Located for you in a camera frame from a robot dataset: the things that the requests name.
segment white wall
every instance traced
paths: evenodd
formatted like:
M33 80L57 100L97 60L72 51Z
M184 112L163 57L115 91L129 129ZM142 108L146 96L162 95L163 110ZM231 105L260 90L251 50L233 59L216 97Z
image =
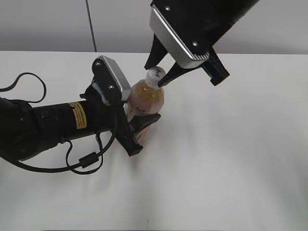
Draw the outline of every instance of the white wall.
M151 0L89 0L99 51L149 52ZM308 54L308 1L261 0L220 53ZM93 51L84 0L2 0L0 50Z

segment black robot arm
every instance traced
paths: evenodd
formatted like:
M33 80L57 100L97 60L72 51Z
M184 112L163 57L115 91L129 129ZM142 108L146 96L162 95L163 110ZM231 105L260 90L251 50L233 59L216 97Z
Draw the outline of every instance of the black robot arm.
M92 83L80 95L83 101L32 107L27 101L0 98L0 156L22 167L18 161L32 158L59 143L106 131L112 132L112 137L129 156L138 154L142 146L134 134L155 123L160 115L135 116L128 122L123 106L129 97L130 85L116 62L100 56L92 70ZM105 151L106 148L90 154L78 164L59 171L87 167L97 162Z
M169 53L175 64L159 86L198 68L205 70L214 86L220 84L230 74L213 46L258 1L153 0L154 39L145 69L158 65Z

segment white table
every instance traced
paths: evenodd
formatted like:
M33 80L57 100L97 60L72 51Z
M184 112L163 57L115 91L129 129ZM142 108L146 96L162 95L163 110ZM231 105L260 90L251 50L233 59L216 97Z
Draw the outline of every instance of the white table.
M98 55L0 52L0 86L30 71L48 87L40 105L77 101ZM145 77L147 54L105 55L131 84ZM90 176L32 173L0 160L0 229L308 230L308 56L221 59L231 77L220 86L197 70L165 88L162 118L137 156L115 142ZM25 77L1 97L41 93ZM27 163L63 167L67 148ZM71 162L96 150L94 137L74 141Z

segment white bottle cap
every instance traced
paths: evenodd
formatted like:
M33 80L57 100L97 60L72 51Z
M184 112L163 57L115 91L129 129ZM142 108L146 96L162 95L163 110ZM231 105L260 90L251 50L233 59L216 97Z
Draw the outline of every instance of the white bottle cap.
M158 88L158 82L166 75L166 72L163 68L155 66L149 69L146 74L145 82L154 88Z

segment plastic bottle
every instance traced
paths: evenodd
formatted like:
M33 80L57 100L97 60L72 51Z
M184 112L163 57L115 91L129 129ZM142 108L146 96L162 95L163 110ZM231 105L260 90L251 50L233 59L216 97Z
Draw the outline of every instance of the plastic bottle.
M148 116L160 111L165 102L165 94L164 90L158 87L157 84L165 74L166 72L163 68L158 66L152 67L149 69L146 78L131 88L131 94L127 104L128 121L135 115ZM138 143L143 143L149 128L150 126L136 135Z

